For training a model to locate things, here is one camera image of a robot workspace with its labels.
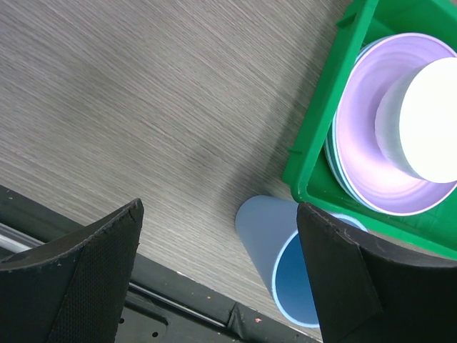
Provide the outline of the purple plate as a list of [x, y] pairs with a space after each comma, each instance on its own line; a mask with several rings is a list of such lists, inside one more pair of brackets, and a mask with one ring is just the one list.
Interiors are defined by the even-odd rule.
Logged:
[[376, 141], [376, 110], [388, 88], [407, 72], [455, 56], [449, 45], [435, 37], [393, 35], [358, 61], [351, 88], [340, 103], [336, 141], [343, 172], [360, 197], [394, 216], [420, 214], [435, 207], [454, 191], [456, 183], [410, 177], [390, 164]]

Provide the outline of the white bowl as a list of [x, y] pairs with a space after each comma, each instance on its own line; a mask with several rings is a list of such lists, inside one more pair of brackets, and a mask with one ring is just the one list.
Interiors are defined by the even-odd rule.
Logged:
[[395, 168], [417, 179], [456, 181], [456, 58], [396, 80], [378, 105], [376, 141]]

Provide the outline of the blue cup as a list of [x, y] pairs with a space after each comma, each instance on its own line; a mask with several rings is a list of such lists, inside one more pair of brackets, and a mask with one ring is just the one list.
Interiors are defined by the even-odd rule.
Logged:
[[304, 254], [318, 253], [313, 270], [320, 272], [322, 291], [346, 275], [350, 260], [332, 242], [300, 240], [298, 203], [258, 195], [246, 200], [235, 218], [235, 229], [280, 313], [305, 328], [320, 326]]

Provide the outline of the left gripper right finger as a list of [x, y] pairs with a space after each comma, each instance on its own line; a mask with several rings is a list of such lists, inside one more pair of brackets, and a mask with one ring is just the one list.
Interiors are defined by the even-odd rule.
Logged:
[[325, 342], [454, 342], [456, 262], [401, 247], [309, 203], [297, 225]]

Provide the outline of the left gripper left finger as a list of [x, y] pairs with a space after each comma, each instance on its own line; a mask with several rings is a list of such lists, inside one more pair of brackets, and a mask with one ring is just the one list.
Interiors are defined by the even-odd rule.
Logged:
[[1, 260], [2, 342], [114, 342], [144, 216], [140, 199]]

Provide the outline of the blue plate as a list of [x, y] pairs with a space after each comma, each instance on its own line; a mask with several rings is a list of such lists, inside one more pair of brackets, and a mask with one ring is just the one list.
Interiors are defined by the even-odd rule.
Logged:
[[337, 141], [336, 141], [336, 122], [337, 122], [338, 110], [340, 107], [340, 103], [343, 100], [343, 97], [346, 93], [346, 89], [351, 88], [351, 86], [349, 85], [350, 80], [352, 78], [352, 75], [354, 74], [354, 69], [358, 65], [358, 61], [360, 59], [363, 59], [363, 56], [369, 50], [371, 50], [374, 46], [378, 46], [382, 41], [389, 40], [391, 37], [393, 37], [393, 35], [388, 35], [388, 36], [382, 37], [380, 39], [377, 39], [375, 41], [372, 41], [371, 43], [365, 45], [359, 51], [359, 53], [356, 57], [356, 60], [354, 62], [353, 68], [352, 68], [350, 74], [348, 75], [348, 80], [346, 82], [346, 85], [343, 88], [341, 98], [338, 101], [338, 105], [336, 107], [336, 112], [333, 116], [331, 125], [330, 125], [328, 133], [327, 133], [327, 137], [326, 137], [325, 144], [324, 144], [324, 150], [325, 150], [328, 165], [330, 166], [330, 169], [331, 169], [333, 175], [335, 176], [336, 181], [338, 182], [340, 187], [345, 191], [345, 193], [347, 193], [352, 199], [357, 201], [359, 204], [362, 204], [365, 207], [367, 207], [375, 212], [393, 216], [394, 215], [393, 212], [388, 212], [384, 209], [381, 209], [381, 208], [375, 207], [372, 204], [369, 204], [366, 200], [364, 200], [362, 197], [360, 197], [358, 195], [358, 193], [355, 191], [355, 189], [350, 185], [348, 178], [346, 177], [346, 175], [343, 172], [343, 166], [342, 166], [341, 158], [338, 155], [338, 147], [337, 147]]

